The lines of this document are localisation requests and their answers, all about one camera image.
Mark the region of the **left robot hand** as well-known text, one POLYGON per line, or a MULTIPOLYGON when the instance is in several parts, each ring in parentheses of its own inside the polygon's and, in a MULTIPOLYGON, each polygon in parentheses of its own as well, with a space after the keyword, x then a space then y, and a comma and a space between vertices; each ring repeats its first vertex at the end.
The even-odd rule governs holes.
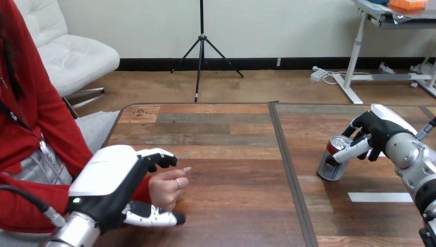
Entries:
POLYGON ((104 234, 123 223, 144 227, 183 225, 183 214, 133 199, 141 181, 156 167, 177 165, 177 158, 160 149, 136 151, 128 145, 98 150, 70 185, 67 213, 82 213, 104 234))

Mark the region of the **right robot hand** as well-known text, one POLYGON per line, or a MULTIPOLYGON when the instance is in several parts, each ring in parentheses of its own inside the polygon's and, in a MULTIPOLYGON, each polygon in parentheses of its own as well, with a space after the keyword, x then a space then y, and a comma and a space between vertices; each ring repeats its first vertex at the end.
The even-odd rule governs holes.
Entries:
POLYGON ((380 153, 385 153, 387 142, 395 135, 406 133, 415 137, 417 131, 408 122, 391 109, 381 105, 372 104, 371 110, 354 118, 342 136, 350 137, 356 130, 358 134, 352 143, 325 158, 331 166, 338 166, 353 158, 376 161, 380 153))

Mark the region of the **person's hand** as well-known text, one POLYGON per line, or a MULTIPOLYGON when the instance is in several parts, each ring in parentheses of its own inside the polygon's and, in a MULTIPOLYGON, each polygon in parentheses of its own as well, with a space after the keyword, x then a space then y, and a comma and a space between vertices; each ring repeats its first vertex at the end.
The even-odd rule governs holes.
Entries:
POLYGON ((177 200, 189 185, 188 174, 192 167, 175 169, 149 179, 149 203, 163 210, 172 211, 177 200))

